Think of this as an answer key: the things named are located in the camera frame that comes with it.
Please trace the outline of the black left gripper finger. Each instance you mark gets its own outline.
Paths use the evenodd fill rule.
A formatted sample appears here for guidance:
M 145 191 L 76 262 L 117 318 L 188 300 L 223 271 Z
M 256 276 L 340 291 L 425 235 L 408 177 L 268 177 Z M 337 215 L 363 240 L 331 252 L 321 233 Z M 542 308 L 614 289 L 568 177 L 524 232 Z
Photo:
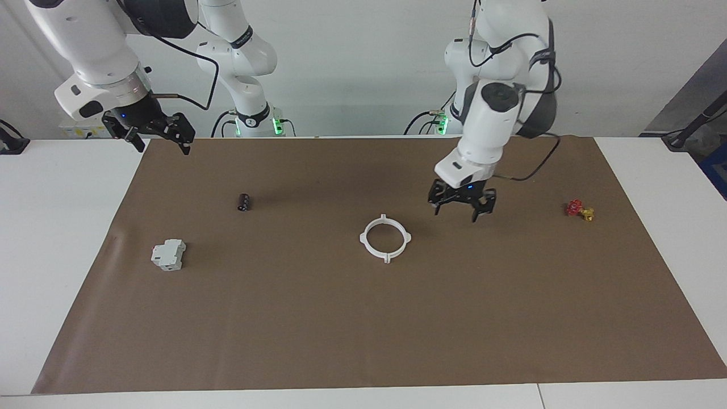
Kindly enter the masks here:
M 452 193 L 429 193 L 428 203 L 434 208 L 434 215 L 438 215 L 440 209 L 455 198 Z
M 470 204 L 473 208 L 471 222 L 475 223 L 480 215 L 491 214 L 497 198 L 498 192 L 496 190 L 483 190 L 480 196 L 472 197 L 470 199 Z

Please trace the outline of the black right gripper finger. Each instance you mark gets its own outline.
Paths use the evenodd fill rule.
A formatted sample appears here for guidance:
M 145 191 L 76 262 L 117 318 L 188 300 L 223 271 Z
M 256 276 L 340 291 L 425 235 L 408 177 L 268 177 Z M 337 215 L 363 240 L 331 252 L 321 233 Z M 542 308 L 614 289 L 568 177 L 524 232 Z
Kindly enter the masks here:
M 183 113 L 164 117 L 162 134 L 165 140 L 174 142 L 182 154 L 190 154 L 191 145 L 197 132 Z
M 131 144 L 137 152 L 143 153 L 145 150 L 145 143 L 142 138 L 138 135 L 137 130 L 132 128 L 125 128 L 122 125 L 108 125 L 107 130 L 114 139 L 124 140 Z

